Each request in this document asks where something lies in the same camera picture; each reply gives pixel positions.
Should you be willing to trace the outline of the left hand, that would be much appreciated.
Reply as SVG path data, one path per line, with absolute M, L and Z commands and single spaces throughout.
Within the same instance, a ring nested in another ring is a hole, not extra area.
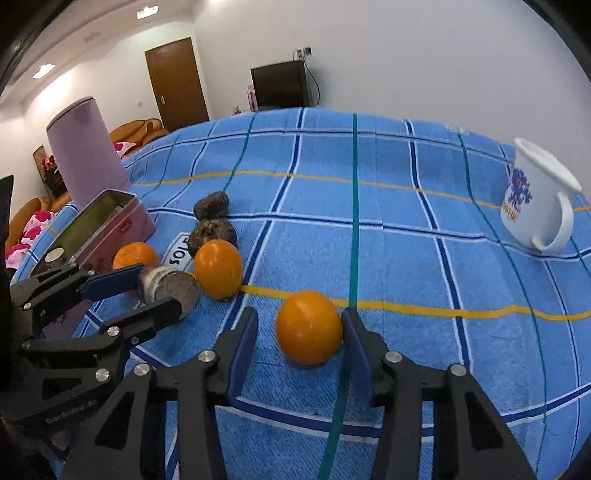
M 49 460 L 65 461 L 77 428 L 53 433 L 29 431 L 1 417 L 1 451 L 3 453 L 40 453 Z

